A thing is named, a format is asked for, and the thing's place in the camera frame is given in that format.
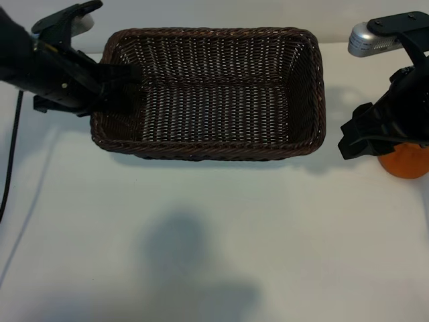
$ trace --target woven texture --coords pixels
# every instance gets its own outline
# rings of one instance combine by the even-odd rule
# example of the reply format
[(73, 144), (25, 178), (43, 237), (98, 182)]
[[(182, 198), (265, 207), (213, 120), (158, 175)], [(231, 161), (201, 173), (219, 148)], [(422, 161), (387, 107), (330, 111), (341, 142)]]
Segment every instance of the woven texture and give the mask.
[(142, 158), (279, 160), (323, 142), (322, 59), (296, 28), (124, 30), (103, 63), (141, 67), (129, 115), (96, 112), (101, 148)]

